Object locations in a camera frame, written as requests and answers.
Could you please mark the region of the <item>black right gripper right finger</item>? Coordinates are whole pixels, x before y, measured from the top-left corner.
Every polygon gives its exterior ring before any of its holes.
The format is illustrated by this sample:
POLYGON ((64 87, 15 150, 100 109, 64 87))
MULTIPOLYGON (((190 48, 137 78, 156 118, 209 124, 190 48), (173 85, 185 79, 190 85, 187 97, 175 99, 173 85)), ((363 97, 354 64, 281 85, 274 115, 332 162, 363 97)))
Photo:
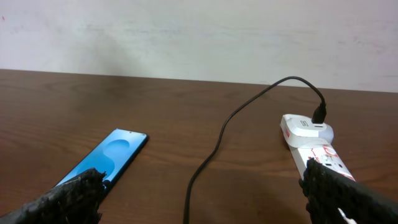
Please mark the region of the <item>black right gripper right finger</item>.
POLYGON ((325 167, 307 161, 299 180, 312 223, 397 223, 397 203, 325 167))

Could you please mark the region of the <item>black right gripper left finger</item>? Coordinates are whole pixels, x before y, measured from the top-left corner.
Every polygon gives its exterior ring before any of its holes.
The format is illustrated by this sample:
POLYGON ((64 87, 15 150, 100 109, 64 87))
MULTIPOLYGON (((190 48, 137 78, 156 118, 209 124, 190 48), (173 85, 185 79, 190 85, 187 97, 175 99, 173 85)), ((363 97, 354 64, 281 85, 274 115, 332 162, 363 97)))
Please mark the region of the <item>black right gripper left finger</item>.
POLYGON ((105 173, 88 169, 50 189, 39 198, 1 216, 3 224, 98 224, 98 212, 109 181, 105 173))

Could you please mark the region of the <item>blue screen Galaxy smartphone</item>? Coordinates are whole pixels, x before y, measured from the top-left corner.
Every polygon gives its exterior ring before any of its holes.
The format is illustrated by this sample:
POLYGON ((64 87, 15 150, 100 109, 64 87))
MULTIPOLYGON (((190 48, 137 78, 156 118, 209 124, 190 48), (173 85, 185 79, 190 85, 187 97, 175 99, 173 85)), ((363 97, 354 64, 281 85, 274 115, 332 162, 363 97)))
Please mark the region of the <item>blue screen Galaxy smartphone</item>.
POLYGON ((94 168, 104 173, 108 193, 149 140, 148 135, 115 129, 85 156, 59 183, 61 185, 84 171, 94 168))

